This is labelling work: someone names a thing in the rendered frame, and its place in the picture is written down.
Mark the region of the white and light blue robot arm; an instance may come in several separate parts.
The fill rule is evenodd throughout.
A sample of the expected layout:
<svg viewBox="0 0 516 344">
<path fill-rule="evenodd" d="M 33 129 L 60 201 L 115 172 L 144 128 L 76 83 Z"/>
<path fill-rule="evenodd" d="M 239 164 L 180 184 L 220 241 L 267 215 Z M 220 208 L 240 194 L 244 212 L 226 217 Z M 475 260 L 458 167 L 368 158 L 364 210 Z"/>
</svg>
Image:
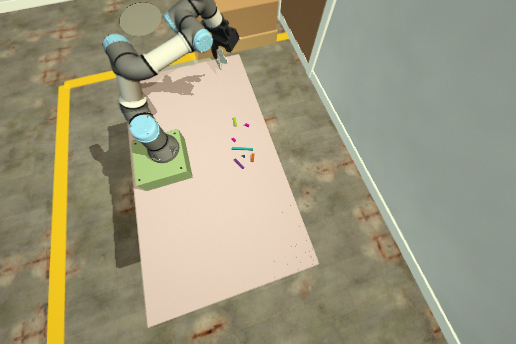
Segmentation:
<svg viewBox="0 0 516 344">
<path fill-rule="evenodd" d="M 201 22 L 198 16 L 202 17 Z M 162 130 L 152 115 L 140 81 L 153 78 L 188 53 L 207 52 L 213 38 L 206 26 L 220 25 L 222 15 L 214 0 L 180 0 L 164 14 L 164 19 L 178 34 L 147 54 L 136 54 L 133 45 L 119 34 L 108 35 L 103 40 L 120 89 L 119 109 L 122 108 L 130 124 L 132 136 L 147 148 L 149 157 L 157 163 L 173 160 L 179 152 L 179 143 Z"/>
</svg>

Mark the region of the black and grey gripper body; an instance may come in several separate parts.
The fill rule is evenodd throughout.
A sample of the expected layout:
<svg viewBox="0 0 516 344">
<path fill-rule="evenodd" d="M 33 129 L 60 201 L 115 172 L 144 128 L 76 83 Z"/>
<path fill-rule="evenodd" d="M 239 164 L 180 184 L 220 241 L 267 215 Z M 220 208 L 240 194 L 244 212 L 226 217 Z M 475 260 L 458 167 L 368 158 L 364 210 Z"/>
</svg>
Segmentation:
<svg viewBox="0 0 516 344">
<path fill-rule="evenodd" d="M 222 15 L 222 13 L 221 13 Z M 204 22 L 205 24 L 205 22 Z M 221 25 L 221 26 L 220 26 Z M 217 27 L 209 28 L 206 26 L 206 28 L 211 32 L 211 36 L 213 38 L 213 42 L 215 42 L 215 45 L 226 47 L 225 50 L 229 53 L 234 49 L 235 45 L 237 44 L 238 40 L 240 39 L 237 30 L 235 28 L 232 28 L 229 26 L 228 20 L 225 20 L 222 15 L 222 22 Z M 228 26 L 227 26 L 228 25 Z M 229 28 L 228 28 L 229 27 Z M 229 32 L 227 31 L 227 28 Z M 226 35 L 225 35 L 226 33 Z M 225 43 L 224 43 L 225 42 Z M 222 45 L 221 45 L 221 44 Z"/>
</svg>

